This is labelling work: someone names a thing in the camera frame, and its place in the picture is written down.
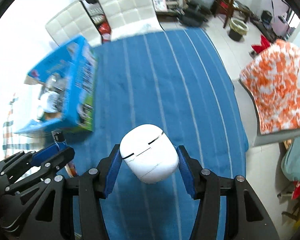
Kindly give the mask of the small trash bin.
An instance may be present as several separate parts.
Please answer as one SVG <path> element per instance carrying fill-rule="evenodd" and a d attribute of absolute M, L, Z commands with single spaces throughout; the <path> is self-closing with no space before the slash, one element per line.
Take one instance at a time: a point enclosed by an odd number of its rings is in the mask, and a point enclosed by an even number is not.
<path fill-rule="evenodd" d="M 229 27 L 230 31 L 228 36 L 236 42 L 239 42 L 249 31 L 248 26 L 242 20 L 234 17 L 230 19 Z"/>

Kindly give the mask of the blue striped cloth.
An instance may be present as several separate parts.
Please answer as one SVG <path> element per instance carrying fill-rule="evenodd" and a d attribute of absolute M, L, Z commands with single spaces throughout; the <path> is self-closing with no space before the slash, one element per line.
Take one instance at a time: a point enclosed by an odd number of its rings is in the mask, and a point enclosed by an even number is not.
<path fill-rule="evenodd" d="M 248 140 L 234 87 L 199 28 L 132 36 L 94 49 L 94 131 L 68 134 L 78 173 L 95 167 L 134 127 L 154 124 L 215 174 L 245 174 Z M 189 239 L 198 202 L 179 172 L 145 184 L 122 164 L 101 202 L 111 239 Z"/>

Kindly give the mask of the small colourful packet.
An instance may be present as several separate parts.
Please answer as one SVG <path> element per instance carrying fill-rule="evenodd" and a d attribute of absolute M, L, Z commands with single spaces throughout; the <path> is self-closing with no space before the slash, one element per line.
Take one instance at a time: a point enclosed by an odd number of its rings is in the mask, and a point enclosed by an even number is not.
<path fill-rule="evenodd" d="M 65 170 L 70 178 L 78 176 L 78 173 L 76 171 L 75 165 L 73 161 L 70 161 L 66 164 Z"/>

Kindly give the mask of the wooden chair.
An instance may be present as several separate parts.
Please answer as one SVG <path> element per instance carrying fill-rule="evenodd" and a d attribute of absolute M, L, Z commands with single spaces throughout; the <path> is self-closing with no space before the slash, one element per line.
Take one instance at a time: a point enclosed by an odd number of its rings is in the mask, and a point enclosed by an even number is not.
<path fill-rule="evenodd" d="M 250 18 L 250 14 L 251 11 L 249 8 L 247 8 L 246 6 L 242 5 L 241 3 L 238 3 L 238 5 L 235 5 L 235 0 L 220 0 L 221 2 L 224 3 L 224 7 L 220 4 L 220 6 L 224 9 L 225 11 L 225 21 L 223 24 L 223 28 L 225 29 L 228 21 L 230 20 L 230 18 L 233 17 L 233 14 L 235 11 L 237 12 L 241 12 L 243 14 L 243 22 L 247 23 L 249 18 Z"/>

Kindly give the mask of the white earbud case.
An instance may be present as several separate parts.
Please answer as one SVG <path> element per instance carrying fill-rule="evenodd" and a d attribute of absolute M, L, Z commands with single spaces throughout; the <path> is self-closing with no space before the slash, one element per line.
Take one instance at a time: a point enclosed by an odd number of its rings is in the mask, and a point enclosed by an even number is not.
<path fill-rule="evenodd" d="M 175 147 L 164 131 L 153 124 L 143 124 L 121 140 L 120 154 L 143 183 L 155 184 L 171 176 L 179 166 Z"/>

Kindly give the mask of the plaid cloth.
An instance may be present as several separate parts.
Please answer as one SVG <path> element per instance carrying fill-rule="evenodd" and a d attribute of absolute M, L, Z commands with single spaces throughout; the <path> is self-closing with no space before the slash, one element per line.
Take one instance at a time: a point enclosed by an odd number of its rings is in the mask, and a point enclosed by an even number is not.
<path fill-rule="evenodd" d="M 16 113 L 18 109 L 18 97 L 11 98 L 8 104 L 8 115 L 3 123 L 2 150 L 4 158 L 8 158 L 20 151 L 29 152 L 40 150 L 44 146 L 45 139 L 42 137 L 27 137 L 15 133 L 17 131 Z"/>

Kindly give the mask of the blue cardboard box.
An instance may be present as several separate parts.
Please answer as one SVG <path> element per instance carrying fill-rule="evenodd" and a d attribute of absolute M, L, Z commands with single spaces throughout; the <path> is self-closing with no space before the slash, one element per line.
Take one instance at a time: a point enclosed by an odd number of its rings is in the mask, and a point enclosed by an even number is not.
<path fill-rule="evenodd" d="M 15 133 L 94 129 L 98 58 L 83 36 L 47 55 L 27 74 L 13 106 Z"/>

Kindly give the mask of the red cloth on floor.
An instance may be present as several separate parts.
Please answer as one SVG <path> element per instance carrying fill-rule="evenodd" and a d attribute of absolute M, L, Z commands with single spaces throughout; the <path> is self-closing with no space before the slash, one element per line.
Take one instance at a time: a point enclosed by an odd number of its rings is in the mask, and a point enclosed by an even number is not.
<path fill-rule="evenodd" d="M 260 36 L 260 44 L 253 44 L 251 47 L 256 54 L 261 53 L 272 45 L 271 42 L 264 36 Z"/>

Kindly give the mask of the white quilted chair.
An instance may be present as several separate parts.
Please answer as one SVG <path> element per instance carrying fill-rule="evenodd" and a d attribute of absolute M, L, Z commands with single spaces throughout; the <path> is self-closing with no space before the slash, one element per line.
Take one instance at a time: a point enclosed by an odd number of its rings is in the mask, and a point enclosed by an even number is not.
<path fill-rule="evenodd" d="M 98 0 L 111 29 L 110 40 L 163 31 L 153 0 Z"/>
<path fill-rule="evenodd" d="M 82 35 L 92 46 L 100 46 L 102 37 L 81 0 L 76 0 L 54 16 L 45 26 L 59 46 Z"/>

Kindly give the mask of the black weight bench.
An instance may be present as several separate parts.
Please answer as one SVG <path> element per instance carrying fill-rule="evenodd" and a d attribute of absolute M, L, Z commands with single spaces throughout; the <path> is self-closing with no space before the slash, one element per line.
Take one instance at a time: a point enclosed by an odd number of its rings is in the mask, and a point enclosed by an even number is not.
<path fill-rule="evenodd" d="M 211 8 L 215 0 L 189 0 L 178 16 L 181 24 L 188 27 L 201 27 L 204 22 L 207 22 L 206 15 L 211 14 Z"/>

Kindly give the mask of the orange white floral cloth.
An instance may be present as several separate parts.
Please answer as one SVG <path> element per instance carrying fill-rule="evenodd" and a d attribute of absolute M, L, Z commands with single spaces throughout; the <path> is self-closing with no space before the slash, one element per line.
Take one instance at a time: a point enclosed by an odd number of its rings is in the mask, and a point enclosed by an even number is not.
<path fill-rule="evenodd" d="M 253 97 L 262 135 L 300 128 L 300 48 L 276 40 L 240 73 Z"/>

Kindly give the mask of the teal cloth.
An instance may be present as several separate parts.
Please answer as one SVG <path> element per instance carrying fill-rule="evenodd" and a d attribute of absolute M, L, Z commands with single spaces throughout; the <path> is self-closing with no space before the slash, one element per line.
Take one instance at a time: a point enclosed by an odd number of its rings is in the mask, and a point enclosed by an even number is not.
<path fill-rule="evenodd" d="M 300 137 L 295 138 L 287 150 L 281 170 L 289 181 L 300 181 Z"/>

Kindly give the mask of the left white quilted chair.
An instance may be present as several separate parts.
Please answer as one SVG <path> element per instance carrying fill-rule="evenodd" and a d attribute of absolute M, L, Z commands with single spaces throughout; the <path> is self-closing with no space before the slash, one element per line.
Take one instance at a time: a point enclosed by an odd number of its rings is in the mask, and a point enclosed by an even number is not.
<path fill-rule="evenodd" d="M 102 37 L 81 0 L 76 0 L 54 16 L 45 26 L 59 46 L 82 35 L 92 46 L 100 46 Z"/>

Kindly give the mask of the right white quilted chair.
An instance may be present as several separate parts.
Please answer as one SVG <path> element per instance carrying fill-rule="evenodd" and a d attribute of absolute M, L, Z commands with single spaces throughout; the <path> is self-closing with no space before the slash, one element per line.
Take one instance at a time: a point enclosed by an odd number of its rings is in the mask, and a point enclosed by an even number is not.
<path fill-rule="evenodd" d="M 153 0 L 98 0 L 111 29 L 110 40 L 163 31 Z"/>

